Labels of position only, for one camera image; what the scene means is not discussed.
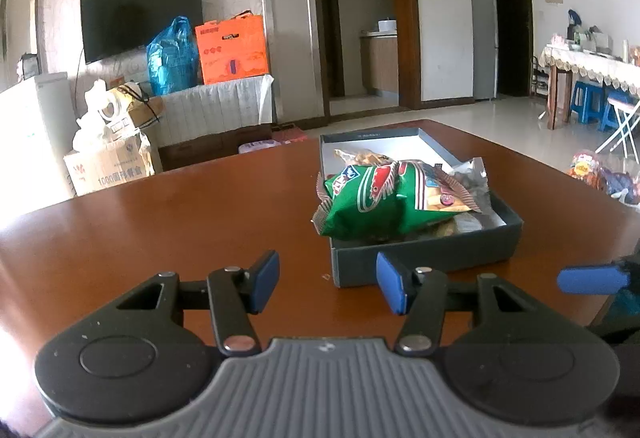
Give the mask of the green chips bag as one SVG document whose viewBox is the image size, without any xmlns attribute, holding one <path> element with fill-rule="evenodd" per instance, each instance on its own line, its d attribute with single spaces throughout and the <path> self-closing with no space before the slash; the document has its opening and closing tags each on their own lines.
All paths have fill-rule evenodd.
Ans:
<svg viewBox="0 0 640 438">
<path fill-rule="evenodd" d="M 422 161 L 345 166 L 318 180 L 317 195 L 314 228 L 341 241 L 406 236 L 457 214 L 480 211 L 453 176 Z"/>
</svg>

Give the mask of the grey nut snack packet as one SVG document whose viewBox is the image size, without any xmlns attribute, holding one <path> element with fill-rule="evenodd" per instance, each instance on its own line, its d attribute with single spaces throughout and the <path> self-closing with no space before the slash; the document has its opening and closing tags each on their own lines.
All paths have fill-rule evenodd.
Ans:
<svg viewBox="0 0 640 438">
<path fill-rule="evenodd" d="M 448 170 L 448 175 L 465 187 L 482 214 L 492 212 L 488 175 L 482 158 L 476 156 L 460 162 Z"/>
</svg>

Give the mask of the brown paper snack packet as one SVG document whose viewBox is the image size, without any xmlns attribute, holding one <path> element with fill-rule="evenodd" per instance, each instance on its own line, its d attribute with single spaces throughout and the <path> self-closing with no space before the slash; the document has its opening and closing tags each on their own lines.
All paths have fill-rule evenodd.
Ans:
<svg viewBox="0 0 640 438">
<path fill-rule="evenodd" d="M 371 151 L 350 152 L 340 149 L 334 150 L 337 156 L 346 166 L 384 166 L 393 164 L 394 160 L 384 154 Z"/>
</svg>

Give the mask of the grey cardboard box tray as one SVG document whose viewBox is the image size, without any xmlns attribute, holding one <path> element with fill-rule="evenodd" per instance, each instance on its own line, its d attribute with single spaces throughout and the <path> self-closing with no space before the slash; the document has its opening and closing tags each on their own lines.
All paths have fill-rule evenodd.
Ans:
<svg viewBox="0 0 640 438">
<path fill-rule="evenodd" d="M 321 136 L 317 195 L 339 288 L 375 284 L 378 254 L 445 272 L 502 262 L 523 228 L 481 158 L 459 161 L 416 127 Z"/>
</svg>

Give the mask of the colourful snack bag at edge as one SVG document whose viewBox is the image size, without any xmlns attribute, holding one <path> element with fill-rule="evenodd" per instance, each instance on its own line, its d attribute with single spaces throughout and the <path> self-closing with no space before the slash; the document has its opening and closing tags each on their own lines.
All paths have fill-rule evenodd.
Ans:
<svg viewBox="0 0 640 438">
<path fill-rule="evenodd" d="M 633 177 L 629 172 L 614 172 L 593 152 L 576 153 L 566 173 L 589 187 L 604 192 L 613 200 L 639 208 L 639 176 Z"/>
</svg>

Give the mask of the purple detergent bottle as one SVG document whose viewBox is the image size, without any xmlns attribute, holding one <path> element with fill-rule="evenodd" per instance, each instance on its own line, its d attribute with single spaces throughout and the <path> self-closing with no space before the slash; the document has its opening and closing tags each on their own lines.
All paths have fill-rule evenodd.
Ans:
<svg viewBox="0 0 640 438">
<path fill-rule="evenodd" d="M 243 143 L 238 147 L 239 154 L 247 154 L 260 150 L 276 148 L 281 143 L 278 140 L 268 139 Z"/>
</svg>

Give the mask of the pink red floor item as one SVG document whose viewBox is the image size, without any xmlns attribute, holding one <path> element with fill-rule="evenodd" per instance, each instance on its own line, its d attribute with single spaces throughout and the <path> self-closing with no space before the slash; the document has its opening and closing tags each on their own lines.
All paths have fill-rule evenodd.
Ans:
<svg viewBox="0 0 640 438">
<path fill-rule="evenodd" d="M 277 141 L 281 146 L 308 139 L 305 132 L 296 126 L 283 129 L 273 129 L 271 138 L 273 138 L 274 141 Z"/>
</svg>

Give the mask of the small cardboard box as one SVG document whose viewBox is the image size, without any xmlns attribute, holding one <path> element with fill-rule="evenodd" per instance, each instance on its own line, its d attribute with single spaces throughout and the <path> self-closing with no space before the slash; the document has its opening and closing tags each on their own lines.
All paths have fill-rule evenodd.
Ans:
<svg viewBox="0 0 640 438">
<path fill-rule="evenodd" d="M 137 83 L 120 84 L 112 88 L 111 93 L 114 94 L 122 109 L 129 114 L 137 127 L 157 123 L 164 114 L 163 97 L 152 96 Z"/>
</svg>

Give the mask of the side table with lace cloth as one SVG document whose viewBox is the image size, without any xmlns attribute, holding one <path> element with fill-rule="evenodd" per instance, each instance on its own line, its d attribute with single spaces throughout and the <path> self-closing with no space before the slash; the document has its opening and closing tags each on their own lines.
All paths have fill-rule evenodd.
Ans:
<svg viewBox="0 0 640 438">
<path fill-rule="evenodd" d="M 555 130 L 560 73 L 570 77 L 585 77 L 639 97 L 639 68 L 630 63 L 553 45 L 544 47 L 538 57 L 538 63 L 549 70 L 546 113 L 547 127 L 550 130 Z"/>
</svg>

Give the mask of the blue plastic bag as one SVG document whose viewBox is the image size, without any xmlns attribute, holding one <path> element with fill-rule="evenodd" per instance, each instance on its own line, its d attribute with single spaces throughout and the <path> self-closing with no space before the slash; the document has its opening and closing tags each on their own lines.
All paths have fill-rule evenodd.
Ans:
<svg viewBox="0 0 640 438">
<path fill-rule="evenodd" d="M 198 45 L 186 16 L 176 16 L 146 46 L 149 82 L 154 96 L 195 87 L 198 84 Z"/>
</svg>

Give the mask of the orange gift bag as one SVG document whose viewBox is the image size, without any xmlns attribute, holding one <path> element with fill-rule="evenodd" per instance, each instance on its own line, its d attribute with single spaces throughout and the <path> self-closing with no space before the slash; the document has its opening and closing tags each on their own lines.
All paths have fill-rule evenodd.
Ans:
<svg viewBox="0 0 640 438">
<path fill-rule="evenodd" d="M 262 16 L 245 10 L 195 28 L 205 85 L 269 73 Z"/>
</svg>

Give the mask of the kitchen counter cabinet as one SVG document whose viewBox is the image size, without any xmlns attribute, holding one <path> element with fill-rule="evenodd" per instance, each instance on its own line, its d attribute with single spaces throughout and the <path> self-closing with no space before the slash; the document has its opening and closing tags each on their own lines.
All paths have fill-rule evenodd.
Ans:
<svg viewBox="0 0 640 438">
<path fill-rule="evenodd" d="M 399 92 L 398 41 L 396 35 L 360 37 L 363 87 L 370 92 Z"/>
</svg>

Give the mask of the white rice cooker pot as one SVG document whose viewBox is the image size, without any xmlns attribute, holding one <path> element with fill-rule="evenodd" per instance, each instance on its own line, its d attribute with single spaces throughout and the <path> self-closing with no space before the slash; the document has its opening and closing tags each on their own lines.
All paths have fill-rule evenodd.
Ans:
<svg viewBox="0 0 640 438">
<path fill-rule="evenodd" d="M 381 34 L 395 34 L 397 32 L 397 21 L 395 19 L 379 20 L 378 31 Z"/>
</svg>

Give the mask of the tall grey refrigerator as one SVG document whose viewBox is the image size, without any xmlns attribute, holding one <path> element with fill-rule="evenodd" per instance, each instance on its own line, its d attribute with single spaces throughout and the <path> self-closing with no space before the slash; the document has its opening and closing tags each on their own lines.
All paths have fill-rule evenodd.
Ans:
<svg viewBox="0 0 640 438">
<path fill-rule="evenodd" d="M 496 0 L 471 0 L 473 25 L 473 96 L 476 101 L 497 95 L 498 25 Z"/>
</svg>

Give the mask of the black wall television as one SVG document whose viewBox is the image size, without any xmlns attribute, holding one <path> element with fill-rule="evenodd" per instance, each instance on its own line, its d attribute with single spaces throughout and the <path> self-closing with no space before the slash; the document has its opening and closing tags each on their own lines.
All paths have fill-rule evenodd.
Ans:
<svg viewBox="0 0 640 438">
<path fill-rule="evenodd" d="M 202 0 L 80 0 L 85 61 L 90 64 L 146 45 L 178 16 L 203 23 Z"/>
</svg>

